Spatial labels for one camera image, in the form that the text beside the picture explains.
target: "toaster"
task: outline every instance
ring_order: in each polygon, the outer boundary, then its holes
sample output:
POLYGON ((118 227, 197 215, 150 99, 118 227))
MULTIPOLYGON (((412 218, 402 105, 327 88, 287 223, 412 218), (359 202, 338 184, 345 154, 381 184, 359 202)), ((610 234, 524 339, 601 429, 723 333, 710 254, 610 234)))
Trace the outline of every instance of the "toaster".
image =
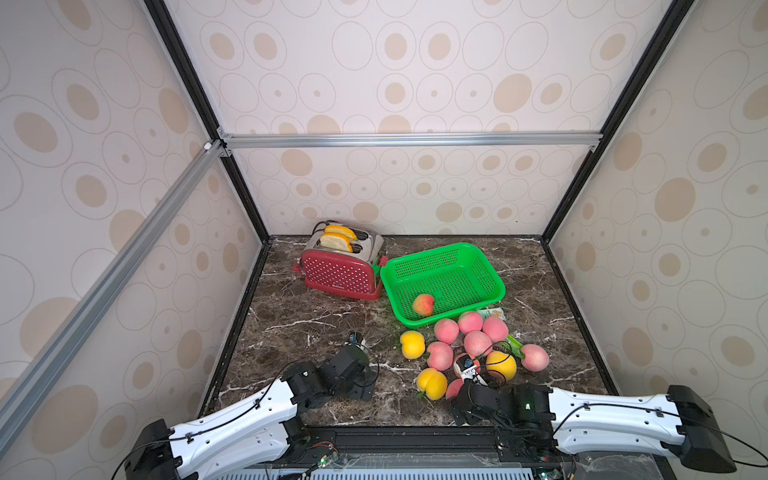
POLYGON ((294 269, 304 273, 304 283, 309 288, 358 300, 377 300, 382 291, 379 270, 388 260, 379 255, 383 244, 382 236, 373 230, 340 222, 321 222, 315 226, 294 269), (347 227, 355 233, 357 240, 351 242, 352 252, 320 245, 320 237, 328 225, 347 227))

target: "metal rail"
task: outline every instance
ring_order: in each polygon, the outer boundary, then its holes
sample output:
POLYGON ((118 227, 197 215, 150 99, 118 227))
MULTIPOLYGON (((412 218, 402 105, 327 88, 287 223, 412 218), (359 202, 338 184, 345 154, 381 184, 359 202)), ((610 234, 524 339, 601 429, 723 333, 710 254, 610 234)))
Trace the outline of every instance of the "metal rail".
POLYGON ((599 131, 515 131, 507 133, 232 135, 227 148, 435 147, 472 145, 597 145, 599 131))

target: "fake fruit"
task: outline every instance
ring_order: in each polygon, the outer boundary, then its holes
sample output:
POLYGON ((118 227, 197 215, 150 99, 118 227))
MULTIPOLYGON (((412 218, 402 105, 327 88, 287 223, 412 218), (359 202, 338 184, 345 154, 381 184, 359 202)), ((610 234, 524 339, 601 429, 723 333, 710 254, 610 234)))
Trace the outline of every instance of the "fake fruit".
POLYGON ((413 300, 413 311, 421 316, 430 316, 435 311, 435 297, 422 293, 413 300))
POLYGON ((415 330, 409 330, 400 336, 402 356, 408 360, 418 359, 424 353, 424 336, 415 330))
POLYGON ((549 365, 549 355, 538 345, 529 343, 523 345, 520 351, 525 355, 525 358, 520 360, 520 364, 532 372, 540 372, 549 365))
POLYGON ((464 312, 458 318, 458 329, 470 333, 482 329, 482 317, 477 312, 464 312))
POLYGON ((331 250, 352 252, 352 244, 349 243, 349 238, 339 233, 325 233, 320 237, 320 246, 330 248, 331 250))
POLYGON ((467 333, 464 337, 464 350, 474 357, 488 355, 493 342, 480 330, 467 333))
POLYGON ((485 358, 485 368, 492 372, 501 373, 509 381, 518 371, 518 364, 515 362, 515 356, 511 353, 492 350, 485 358))
POLYGON ((435 324, 435 336, 443 343, 454 343, 458 337, 458 324, 451 319, 440 320, 435 324))
POLYGON ((456 379, 453 382, 449 383, 448 389, 445 391, 445 398, 450 400, 453 397, 458 395, 458 391, 462 389, 462 385, 464 385, 464 380, 462 379, 456 379))
POLYGON ((329 225, 328 227, 323 230, 324 233, 337 233, 339 235, 343 235, 344 237, 347 237, 349 241, 357 240, 357 235, 355 235, 355 232, 353 232, 351 229, 347 227, 342 227, 341 225, 329 225))
POLYGON ((453 364, 453 349, 447 343, 432 342, 427 347, 427 353, 429 353, 427 365, 433 369, 442 372, 451 368, 451 364, 453 364))
POLYGON ((422 370, 416 377, 416 386, 419 387, 420 392, 426 394, 428 399, 437 400, 445 395, 445 391, 448 389, 448 379, 442 372, 429 368, 422 370))
POLYGON ((488 317, 482 324, 482 332, 491 339, 492 342, 501 342, 509 335, 509 328, 504 320, 497 316, 488 317))

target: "bread slice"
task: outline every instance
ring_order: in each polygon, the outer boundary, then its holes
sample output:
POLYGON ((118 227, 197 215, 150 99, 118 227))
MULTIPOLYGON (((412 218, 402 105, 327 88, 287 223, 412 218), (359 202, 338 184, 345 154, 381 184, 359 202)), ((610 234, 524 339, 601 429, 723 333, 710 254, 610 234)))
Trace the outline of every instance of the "bread slice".
POLYGON ((320 246, 342 252, 352 252, 352 245, 349 243, 349 239, 338 233, 325 233, 322 235, 320 237, 320 246))
POLYGON ((341 225, 329 225, 324 231, 325 233, 337 233, 339 235, 343 235, 344 237, 347 237, 350 242, 352 240, 357 240, 357 235, 355 235, 355 232, 347 227, 342 227, 341 225))

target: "enclosure wall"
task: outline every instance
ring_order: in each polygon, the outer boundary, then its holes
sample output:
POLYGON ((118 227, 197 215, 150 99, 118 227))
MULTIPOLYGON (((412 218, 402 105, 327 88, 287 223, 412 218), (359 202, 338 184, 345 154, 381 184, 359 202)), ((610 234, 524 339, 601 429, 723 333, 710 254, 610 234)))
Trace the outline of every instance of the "enclosure wall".
MULTIPOLYGON (((668 4, 168 2, 222 131, 242 135, 599 131, 668 4)), ((587 147, 528 149, 237 155, 271 233, 329 217, 386 233, 537 234, 587 147)))
MULTIPOLYGON (((131 0, 0 5, 0 402, 200 158, 155 35, 131 0)), ((0 478, 108 478, 144 425, 193 418, 259 247, 215 160, 0 478)))
POLYGON ((768 2, 700 2, 552 242, 623 394, 688 385, 763 450, 767 72, 768 2))
POLYGON ((587 145, 238 149, 274 234, 320 220, 409 235, 544 231, 587 145))
POLYGON ((204 131, 131 0, 0 6, 0 398, 204 131))

